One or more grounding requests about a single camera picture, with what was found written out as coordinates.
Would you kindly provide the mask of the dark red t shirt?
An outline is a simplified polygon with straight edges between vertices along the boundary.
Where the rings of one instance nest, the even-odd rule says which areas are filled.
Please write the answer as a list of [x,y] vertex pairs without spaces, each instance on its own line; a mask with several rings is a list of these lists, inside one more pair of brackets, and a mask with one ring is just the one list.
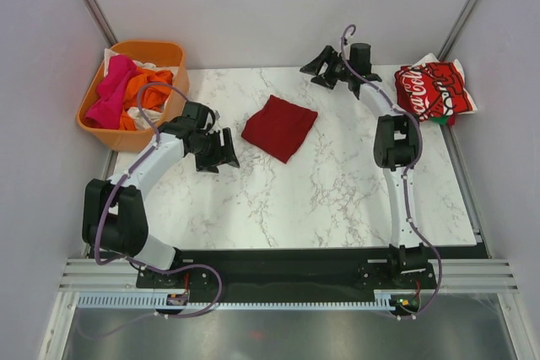
[[303,144],[317,117],[316,111],[270,95],[247,120],[241,137],[286,164]]

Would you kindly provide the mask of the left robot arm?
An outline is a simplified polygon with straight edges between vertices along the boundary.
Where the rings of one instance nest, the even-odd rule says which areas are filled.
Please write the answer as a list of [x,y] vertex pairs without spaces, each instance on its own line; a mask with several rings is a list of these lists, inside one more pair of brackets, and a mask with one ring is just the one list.
[[179,116],[154,126],[149,144],[121,174],[86,185],[82,237],[93,248],[97,265],[125,259],[154,272],[167,287],[182,283],[181,252],[150,233],[144,202],[165,173],[188,155],[198,172],[239,167],[231,130],[215,129],[218,118],[210,107],[186,102]]

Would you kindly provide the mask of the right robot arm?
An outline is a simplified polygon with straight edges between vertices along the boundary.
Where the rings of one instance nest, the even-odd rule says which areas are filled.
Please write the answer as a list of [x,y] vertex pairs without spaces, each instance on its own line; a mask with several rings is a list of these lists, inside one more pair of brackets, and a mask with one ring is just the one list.
[[326,89],[346,83],[376,118],[373,156],[382,169],[391,209],[387,279],[396,287],[436,287],[429,263],[433,245],[418,229],[413,194],[414,166],[423,152],[419,124],[382,88],[381,77],[372,72],[370,50],[365,43],[345,45],[341,51],[325,46],[300,72]]

